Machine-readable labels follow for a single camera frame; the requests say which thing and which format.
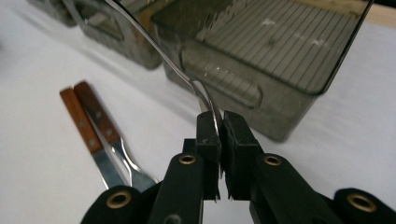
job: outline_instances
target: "gray plastic container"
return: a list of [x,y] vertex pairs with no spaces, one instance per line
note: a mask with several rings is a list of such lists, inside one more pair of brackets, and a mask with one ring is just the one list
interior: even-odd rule
[[[105,0],[64,0],[83,33],[145,66],[156,68],[162,58],[134,26]],[[121,3],[154,34],[150,18],[167,1],[126,0]]]
[[164,50],[221,109],[281,142],[329,88],[372,2],[179,0],[153,21]]
[[66,26],[72,27],[77,25],[69,10],[62,0],[27,0],[30,4],[40,8],[52,18],[60,21]]

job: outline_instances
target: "grid pattern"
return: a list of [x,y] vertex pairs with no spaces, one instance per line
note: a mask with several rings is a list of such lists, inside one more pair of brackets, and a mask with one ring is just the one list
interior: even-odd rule
[[315,92],[332,75],[358,20],[288,0],[249,1],[231,17],[220,13],[221,26],[199,36],[264,74]]

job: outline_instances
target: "utensil handle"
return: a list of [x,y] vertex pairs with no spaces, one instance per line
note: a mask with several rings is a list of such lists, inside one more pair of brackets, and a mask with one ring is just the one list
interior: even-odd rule
[[82,81],[75,86],[74,90],[78,96],[78,99],[82,102],[83,106],[91,116],[93,122],[99,128],[102,135],[105,137],[106,141],[109,144],[120,141],[119,132],[111,122],[109,116],[100,104],[90,85],[87,82]]
[[93,128],[73,89],[65,89],[61,91],[60,94],[91,154],[101,150],[103,148],[102,142],[96,134],[95,129]]

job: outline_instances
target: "black plastic part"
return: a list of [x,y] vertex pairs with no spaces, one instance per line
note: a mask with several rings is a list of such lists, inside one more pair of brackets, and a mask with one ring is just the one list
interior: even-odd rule
[[196,153],[205,161],[204,186],[205,200],[219,199],[219,163],[221,144],[216,133],[215,123],[210,111],[197,117]]
[[396,7],[396,0],[374,0],[374,2],[386,7]]
[[375,196],[359,189],[340,189],[332,202],[338,216],[348,224],[394,224],[396,213]]
[[148,223],[202,223],[203,175],[204,161],[198,154],[176,155],[169,164]]
[[184,152],[196,152],[196,150],[195,150],[195,139],[194,138],[186,138],[186,139],[184,139],[183,153]]
[[251,181],[250,191],[251,200],[249,211],[254,224],[277,224],[274,213],[267,200],[262,195],[260,186],[255,179]]
[[[129,224],[146,223],[154,204],[161,184],[157,184],[145,192],[126,186],[116,186],[102,193],[82,219],[82,224]],[[130,194],[131,201],[120,208],[111,208],[107,205],[109,197],[126,192]]]
[[[264,195],[277,223],[343,223],[284,158],[261,154],[253,174],[260,192],[252,188],[251,194]],[[262,202],[260,198],[252,200]]]
[[224,148],[221,168],[225,172],[229,197],[250,200],[252,167],[262,147],[254,137],[245,119],[233,112],[224,111]]

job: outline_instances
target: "white table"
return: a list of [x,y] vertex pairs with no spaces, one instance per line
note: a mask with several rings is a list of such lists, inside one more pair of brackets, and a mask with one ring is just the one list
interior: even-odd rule
[[[105,190],[59,91],[89,81],[138,164],[163,179],[199,106],[168,81],[26,1],[0,3],[0,223],[79,223]],[[282,144],[255,132],[318,192],[374,194],[396,210],[396,30],[365,22],[328,92]],[[205,202],[204,223],[251,223],[248,202]]]

